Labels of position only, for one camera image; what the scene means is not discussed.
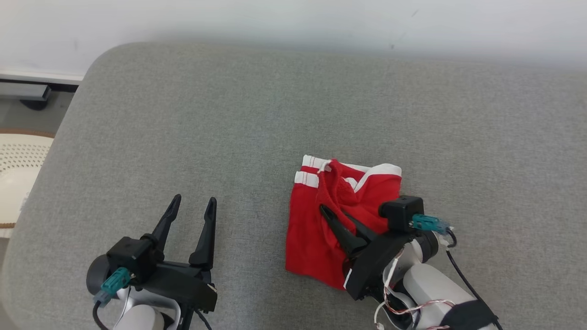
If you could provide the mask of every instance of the white cable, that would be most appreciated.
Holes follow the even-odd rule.
[[[379,310],[381,307],[383,307],[383,305],[385,305],[385,302],[382,302],[379,304],[379,306],[377,306],[375,309],[375,314],[373,315],[373,323],[375,324],[375,328],[377,328],[377,330],[384,330],[383,324],[377,322],[377,314],[379,314]]]
[[[391,289],[387,289],[387,293],[389,295],[396,297],[399,301],[401,301],[406,306],[406,308],[416,307],[416,303],[410,297],[408,297],[406,294],[403,294],[400,292],[395,292]],[[412,325],[411,325],[411,328],[408,328],[407,330],[411,330],[416,327],[416,325],[420,321],[420,313],[421,313],[421,311],[414,311],[411,313]],[[387,315],[389,322],[393,323],[392,318],[389,316],[389,313],[385,313],[385,315]]]
[[[432,305],[432,304],[447,304],[448,306],[454,307],[454,303],[450,300],[447,299],[437,299],[437,300],[430,300],[427,301],[421,305],[418,305],[416,307],[412,307],[412,308],[407,308],[407,309],[401,309],[399,311],[393,309],[392,307],[390,307],[389,305],[386,305],[387,308],[389,309],[390,312],[396,314],[396,315],[401,315],[401,314],[405,314],[405,313],[411,313],[413,311],[417,311],[418,309],[422,309],[428,305]]]
[[[396,270],[397,262],[400,259],[400,257],[402,256],[402,254],[403,254],[403,248],[393,259],[392,267],[389,269],[389,273],[387,274],[387,278],[385,280],[383,280],[383,289],[389,287],[389,282],[391,282],[391,280],[392,280],[393,273]]]

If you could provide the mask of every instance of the black strap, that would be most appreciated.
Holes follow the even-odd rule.
[[[482,301],[473,300],[452,307],[440,325],[448,325],[451,330],[478,330],[496,320],[497,316],[489,306]]]

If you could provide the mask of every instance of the white perforated object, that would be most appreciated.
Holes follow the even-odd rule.
[[[10,237],[53,139],[0,134],[0,237]]]

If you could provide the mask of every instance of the gray sofa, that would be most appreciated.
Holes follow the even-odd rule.
[[[403,169],[505,329],[587,328],[587,76],[211,45],[135,43],[90,68],[23,210],[2,301],[23,329],[95,329],[86,270],[183,204],[186,261],[218,199],[214,329],[371,329],[374,301],[285,271],[304,154]],[[460,285],[446,256],[431,263]],[[112,326],[114,302],[101,312]],[[203,325],[195,319],[193,329]]]

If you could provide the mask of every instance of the teal connector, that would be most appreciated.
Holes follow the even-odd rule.
[[[419,230],[435,231],[439,234],[446,235],[448,223],[437,217],[431,217],[424,214],[414,214],[411,218],[411,227]]]
[[[130,283],[130,272],[124,267],[118,268],[107,280],[102,283],[100,292],[94,296],[94,304],[100,302],[100,307],[106,306],[116,295],[116,291]]]
[[[102,290],[106,291],[109,295],[114,296],[116,291],[124,288],[130,283],[130,272],[124,267],[118,268],[114,274],[112,274],[108,280],[102,283]]]

